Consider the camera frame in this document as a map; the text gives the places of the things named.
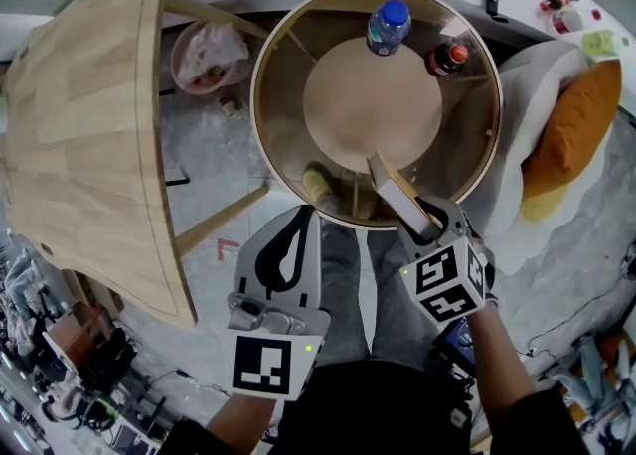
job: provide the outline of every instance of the small bottle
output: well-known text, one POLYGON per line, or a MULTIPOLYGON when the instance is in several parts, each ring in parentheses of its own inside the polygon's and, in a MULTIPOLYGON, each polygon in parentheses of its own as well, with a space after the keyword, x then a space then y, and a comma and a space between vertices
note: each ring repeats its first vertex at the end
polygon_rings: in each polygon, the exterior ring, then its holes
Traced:
POLYGON ((452 42, 444 42, 428 53, 424 62, 429 74, 444 77, 463 69, 466 60, 468 49, 452 42))
POLYGON ((408 7, 399 0, 389 0, 369 19, 367 46, 378 56, 391 56, 410 31, 408 7))
POLYGON ((601 15, 597 9, 566 8, 553 14, 548 22, 548 31, 553 36, 564 35, 574 31, 589 30, 595 21, 600 21, 601 15))

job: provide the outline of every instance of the concrete floor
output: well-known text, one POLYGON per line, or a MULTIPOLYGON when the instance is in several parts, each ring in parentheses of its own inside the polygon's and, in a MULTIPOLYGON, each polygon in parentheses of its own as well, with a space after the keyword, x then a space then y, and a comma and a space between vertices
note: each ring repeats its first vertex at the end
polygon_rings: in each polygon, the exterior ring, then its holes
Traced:
MULTIPOLYGON (((164 60, 173 37, 164 40, 164 60)), ((162 74, 162 87, 169 83, 162 74)), ((271 192, 248 211, 222 227, 184 259, 184 268, 199 315, 198 326, 180 330, 155 321, 128 305, 121 321, 137 341, 139 356, 134 365, 158 377, 180 368, 199 384, 218 381, 221 358, 220 334, 229 313, 226 297, 232 290, 239 247, 218 251, 218 239, 244 244, 273 216, 296 206, 262 161, 250 128, 246 92, 248 81, 239 86, 242 109, 227 117, 215 95, 191 97, 177 91, 161 97, 164 162, 167 179, 180 169, 191 183, 168 189, 175 232, 190 227, 223 206, 268 182, 271 192)), ((498 276, 496 292, 502 317, 513 342, 525 352, 529 340, 567 319, 588 299, 601 294, 617 280, 618 265, 627 245, 636 237, 636 131, 618 114, 607 146, 605 173, 583 197, 576 218, 557 229, 544 252, 526 262, 515 276, 498 276)), ((359 234, 362 252, 360 304, 367 339, 375 325, 376 289, 364 235, 359 234)), ((587 330, 615 322, 634 292, 631 283, 620 283, 611 294, 593 302, 571 322, 533 341, 538 349, 554 355, 569 352, 570 342, 587 330)), ((548 353, 526 360, 537 374, 552 362, 548 353)), ((226 398, 193 382, 167 376, 154 386, 168 397, 167 406, 177 413, 205 422, 226 398)))

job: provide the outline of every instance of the red bottle cap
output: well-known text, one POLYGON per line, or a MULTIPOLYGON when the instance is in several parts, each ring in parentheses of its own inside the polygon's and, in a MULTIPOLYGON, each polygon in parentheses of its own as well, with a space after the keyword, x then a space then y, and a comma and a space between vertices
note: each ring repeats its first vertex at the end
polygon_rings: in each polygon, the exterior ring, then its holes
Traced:
POLYGON ((455 63, 465 63, 468 60, 468 49, 454 45, 450 48, 450 59, 455 63))

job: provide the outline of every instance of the plastic water bottle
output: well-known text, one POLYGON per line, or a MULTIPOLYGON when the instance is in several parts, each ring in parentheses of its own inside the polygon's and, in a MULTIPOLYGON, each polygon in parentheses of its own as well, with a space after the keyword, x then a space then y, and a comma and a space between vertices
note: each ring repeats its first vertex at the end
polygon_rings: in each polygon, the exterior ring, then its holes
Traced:
POLYGON ((367 45, 378 56, 394 54, 410 31, 410 15, 403 1, 389 0, 369 19, 367 45))

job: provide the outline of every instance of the pink bucket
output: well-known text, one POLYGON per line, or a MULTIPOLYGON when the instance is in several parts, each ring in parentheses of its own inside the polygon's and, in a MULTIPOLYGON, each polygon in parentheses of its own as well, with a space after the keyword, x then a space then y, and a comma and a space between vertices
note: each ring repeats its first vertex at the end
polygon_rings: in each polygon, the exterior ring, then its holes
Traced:
POLYGON ((218 82, 210 81, 207 76, 196 77, 194 81, 198 79, 199 82, 197 84, 181 82, 177 77, 177 73, 186 48, 190 44, 192 37, 206 24, 207 23, 205 22, 193 22, 190 26, 183 30, 181 35, 179 35, 179 38, 177 38, 177 41, 172 48, 172 54, 170 55, 170 72, 172 73, 172 78, 178 87, 189 94, 208 94, 216 91, 220 87, 241 82, 249 76, 253 65, 251 58, 239 60, 228 69, 223 78, 218 82))

